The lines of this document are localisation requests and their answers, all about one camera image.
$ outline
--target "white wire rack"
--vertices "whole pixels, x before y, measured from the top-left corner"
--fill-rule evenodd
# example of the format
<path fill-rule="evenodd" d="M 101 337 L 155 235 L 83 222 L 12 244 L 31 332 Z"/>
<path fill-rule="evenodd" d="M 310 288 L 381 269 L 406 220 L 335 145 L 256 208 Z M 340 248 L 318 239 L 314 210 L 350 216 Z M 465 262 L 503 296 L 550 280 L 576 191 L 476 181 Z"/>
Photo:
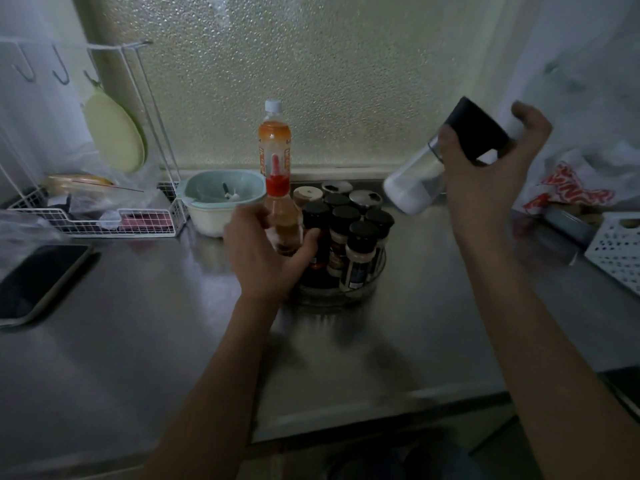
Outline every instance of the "white wire rack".
<path fill-rule="evenodd" d="M 94 51 L 107 50 L 118 54 L 143 110 L 146 122 L 145 129 L 149 130 L 153 142 L 156 144 L 157 155 L 160 156 L 158 163 L 162 163 L 166 169 L 168 181 L 158 183 L 157 188 L 162 190 L 171 202 L 168 209 L 117 209 L 116 212 L 119 219 L 114 220 L 75 219 L 63 209 L 46 206 L 48 197 L 46 190 L 40 185 L 40 182 L 36 181 L 32 172 L 28 171 L 27 167 L 21 163 L 20 154 L 15 150 L 14 145 L 11 144 L 6 134 L 0 131 L 0 137 L 3 138 L 18 163 L 21 163 L 20 167 L 31 182 L 30 189 L 21 188 L 16 183 L 17 179 L 11 176 L 10 172 L 2 165 L 2 161 L 0 161 L 0 171 L 2 171 L 19 196 L 8 206 L 8 209 L 37 214 L 48 220 L 60 231 L 75 237 L 174 237 L 178 235 L 189 217 L 186 206 L 175 198 L 175 190 L 180 182 L 180 170 L 178 169 L 162 116 L 158 110 L 156 98 L 149 85 L 147 72 L 140 57 L 140 49 L 148 47 L 152 42 L 138 41 L 123 45 L 71 44 L 0 36 L 0 44 L 11 44 L 16 47 L 21 63 L 20 65 L 12 64 L 12 68 L 22 76 L 25 82 L 31 84 L 36 82 L 38 74 L 36 74 L 24 51 L 25 46 L 37 45 L 50 46 L 52 48 L 62 71 L 60 69 L 57 71 L 52 70 L 51 73 L 64 86 L 69 84 L 70 78 L 65 62 L 58 51 L 59 47 L 85 50 L 96 73 L 98 71 L 93 60 Z M 132 55 L 133 63 L 127 55 Z M 140 80 L 136 78 L 134 72 L 139 74 L 138 78 Z M 147 101 L 143 97 L 143 92 L 147 95 Z"/>

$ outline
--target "left hand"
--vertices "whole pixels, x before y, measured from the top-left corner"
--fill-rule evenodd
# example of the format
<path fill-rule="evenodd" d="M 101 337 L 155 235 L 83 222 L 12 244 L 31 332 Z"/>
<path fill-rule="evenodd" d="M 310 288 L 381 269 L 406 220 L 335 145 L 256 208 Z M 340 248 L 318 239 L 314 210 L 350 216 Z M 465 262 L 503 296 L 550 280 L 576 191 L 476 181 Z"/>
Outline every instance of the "left hand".
<path fill-rule="evenodd" d="M 268 215 L 260 204 L 236 207 L 225 226 L 225 245 L 242 298 L 279 304 L 316 255 L 319 229 L 307 232 L 295 255 L 280 256 L 264 232 Z"/>

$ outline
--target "silver jar lid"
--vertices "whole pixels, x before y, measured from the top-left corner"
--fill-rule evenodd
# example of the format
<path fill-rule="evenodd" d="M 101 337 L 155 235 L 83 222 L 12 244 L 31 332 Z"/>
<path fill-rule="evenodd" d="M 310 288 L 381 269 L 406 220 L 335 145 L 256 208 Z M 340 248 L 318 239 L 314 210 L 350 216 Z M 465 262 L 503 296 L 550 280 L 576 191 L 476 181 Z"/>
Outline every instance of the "silver jar lid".
<path fill-rule="evenodd" d="M 346 180 L 329 180 L 328 182 L 322 182 L 322 190 L 325 194 L 348 195 L 353 190 L 353 185 Z"/>
<path fill-rule="evenodd" d="M 354 190 L 349 194 L 349 200 L 361 214 L 366 214 L 368 210 L 382 207 L 382 197 L 373 190 Z"/>

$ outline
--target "metal hook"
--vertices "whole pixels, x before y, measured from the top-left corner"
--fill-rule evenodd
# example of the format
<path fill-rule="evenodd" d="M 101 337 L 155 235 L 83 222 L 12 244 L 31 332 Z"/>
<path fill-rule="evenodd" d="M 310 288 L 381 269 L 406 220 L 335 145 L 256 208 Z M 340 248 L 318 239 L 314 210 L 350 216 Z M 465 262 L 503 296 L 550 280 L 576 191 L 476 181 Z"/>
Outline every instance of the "metal hook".
<path fill-rule="evenodd" d="M 24 61 L 25 64 L 27 64 L 27 67 L 29 68 L 29 72 L 31 72 L 30 76 L 26 76 L 24 74 L 24 72 L 22 72 L 22 69 L 20 69 L 20 67 L 18 67 L 18 65 L 16 64 L 12 64 L 11 67 L 13 67 L 13 69 L 18 72 L 18 74 L 20 74 L 22 76 L 22 78 L 24 80 L 26 80 L 27 82 L 36 82 L 36 72 L 33 70 L 33 67 L 31 66 L 31 63 L 29 62 L 29 60 L 27 59 L 27 54 L 24 53 L 24 49 L 22 48 L 22 46 L 16 42 L 15 46 L 18 48 L 18 51 L 20 52 L 20 55 L 22 56 L 22 60 Z"/>
<path fill-rule="evenodd" d="M 70 82 L 69 72 L 67 71 L 67 67 L 65 66 L 65 63 L 62 62 L 62 57 L 60 57 L 60 54 L 58 53 L 58 49 L 56 48 L 55 44 L 51 44 L 51 46 L 53 47 L 53 51 L 56 53 L 56 57 L 58 58 L 58 61 L 60 62 L 60 65 L 62 66 L 62 69 L 64 69 L 64 71 L 65 71 L 66 79 L 65 80 L 60 79 L 60 76 L 54 70 L 52 70 L 51 73 L 58 80 L 58 82 L 60 84 L 62 84 L 63 86 L 66 86 Z"/>

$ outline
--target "stainless steel countertop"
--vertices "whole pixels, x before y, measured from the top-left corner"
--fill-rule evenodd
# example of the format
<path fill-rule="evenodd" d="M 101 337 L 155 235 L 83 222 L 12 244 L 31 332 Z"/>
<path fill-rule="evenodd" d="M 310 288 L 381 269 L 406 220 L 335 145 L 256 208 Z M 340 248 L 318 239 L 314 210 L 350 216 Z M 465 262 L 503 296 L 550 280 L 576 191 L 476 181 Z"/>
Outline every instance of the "stainless steel countertop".
<path fill-rule="evenodd" d="M 280 311 L 254 441 L 504 390 L 445 204 L 394 215 L 368 302 Z M 583 258 L 568 266 L 573 247 L 552 231 L 516 229 L 540 296 L 589 363 L 639 363 L 640 299 Z M 0 475 L 151 450 L 225 330 L 239 285 L 222 241 L 189 226 L 100 246 L 48 319 L 0 333 Z"/>

